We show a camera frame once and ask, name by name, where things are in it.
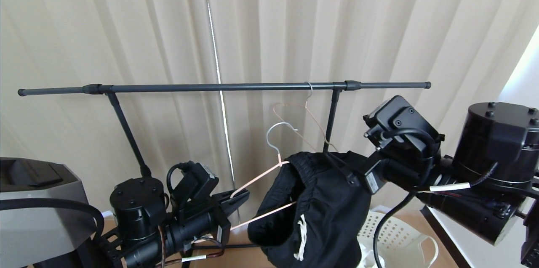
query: curtain fold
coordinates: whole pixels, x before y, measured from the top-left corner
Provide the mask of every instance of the curtain fold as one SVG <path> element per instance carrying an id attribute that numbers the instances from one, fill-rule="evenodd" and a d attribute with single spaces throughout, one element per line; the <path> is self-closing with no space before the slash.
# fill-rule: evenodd
<path id="1" fill-rule="evenodd" d="M 452 154 L 467 107 L 496 99 L 535 28 L 537 0 L 209 0 L 223 82 L 432 82 L 430 90 L 343 92 L 331 142 L 340 151 L 369 155 L 362 115 L 403 95 L 447 134 Z M 302 105 L 305 91 L 224 95 L 236 184 L 277 162 L 266 130 L 279 102 Z M 331 93 L 315 91 L 309 108 L 325 128 Z M 321 151 L 323 136 L 304 112 L 279 110 Z M 312 151 L 289 128 L 270 136 L 283 157 Z M 254 187 L 240 218 L 251 218 L 277 172 Z M 378 193 L 373 205 L 392 207 L 404 192 Z M 416 209 L 418 203 L 410 208 Z"/>
<path id="2" fill-rule="evenodd" d="M 65 163 L 101 210 L 140 176 L 108 99 L 17 90 L 217 82 L 206 0 L 1 0 L 1 13 L 2 155 Z M 218 93 L 118 97 L 154 177 L 193 160 L 233 188 Z"/>

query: horizontal bar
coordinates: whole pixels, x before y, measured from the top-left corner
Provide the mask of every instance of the horizontal bar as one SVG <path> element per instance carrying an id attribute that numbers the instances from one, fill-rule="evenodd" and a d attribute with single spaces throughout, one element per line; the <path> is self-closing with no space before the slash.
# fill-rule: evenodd
<path id="1" fill-rule="evenodd" d="M 66 93 L 125 93 L 125 92 L 184 92 L 184 91 L 252 91 L 252 90 L 342 90 L 371 88 L 430 88 L 430 82 L 306 82 L 297 83 L 241 83 L 241 84 L 163 84 L 163 85 L 101 85 L 91 84 L 69 88 L 19 89 L 20 96 Z"/>

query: clothes rack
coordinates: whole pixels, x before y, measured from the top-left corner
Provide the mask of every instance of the clothes rack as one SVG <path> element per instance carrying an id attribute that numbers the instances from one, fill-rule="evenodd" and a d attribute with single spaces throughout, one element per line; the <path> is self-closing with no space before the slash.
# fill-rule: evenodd
<path id="1" fill-rule="evenodd" d="M 380 88 L 425 88 L 431 87 L 430 82 L 358 82 L 346 80 L 344 82 L 286 82 L 286 83 L 240 83 L 240 84 L 163 84 L 163 85 L 102 85 L 89 84 L 81 87 L 66 88 L 35 88 L 19 89 L 19 96 L 36 96 L 41 94 L 105 94 L 114 108 L 120 125 L 131 145 L 137 162 L 140 166 L 142 176 L 152 176 L 152 171 L 144 162 L 139 146 L 123 114 L 120 101 L 116 93 L 131 92 L 194 92 L 194 91 L 264 91 L 264 90 L 333 90 L 331 96 L 331 106 L 329 108 L 328 125 L 326 128 L 326 141 L 331 138 L 335 113 L 339 95 L 343 91 L 356 91 L 360 89 L 380 89 Z M 328 151 L 329 144 L 324 142 L 323 152 Z"/>

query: gray machine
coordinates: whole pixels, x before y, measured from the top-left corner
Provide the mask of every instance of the gray machine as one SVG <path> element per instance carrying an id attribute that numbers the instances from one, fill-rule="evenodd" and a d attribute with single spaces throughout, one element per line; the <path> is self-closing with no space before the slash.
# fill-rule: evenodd
<path id="1" fill-rule="evenodd" d="M 0 202 L 6 199 L 71 199 L 88 203 L 83 183 L 62 164 L 0 158 Z M 27 208 L 0 211 L 0 267 L 19 268 L 74 251 L 96 231 L 81 211 Z"/>

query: basket handle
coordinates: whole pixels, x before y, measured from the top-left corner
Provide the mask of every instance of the basket handle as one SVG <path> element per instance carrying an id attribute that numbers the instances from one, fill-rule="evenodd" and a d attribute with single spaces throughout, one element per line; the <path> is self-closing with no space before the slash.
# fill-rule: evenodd
<path id="1" fill-rule="evenodd" d="M 428 236 L 428 235 L 422 235 L 422 237 L 423 237 L 423 239 L 421 240 L 421 243 L 419 243 L 420 245 L 423 244 L 423 242 L 424 242 L 426 239 L 431 239 L 433 245 L 435 246 L 435 254 L 434 254 L 434 256 L 432 257 L 432 259 L 430 260 L 429 266 L 428 266 L 428 267 L 430 267 L 430 266 L 433 265 L 433 263 L 435 262 L 435 260 L 438 258 L 438 254 L 439 254 L 439 252 L 440 252 L 440 251 L 439 251 L 439 248 L 438 248 L 438 243 L 437 243 L 436 240 L 435 240 L 433 237 L 431 237 L 431 236 Z"/>

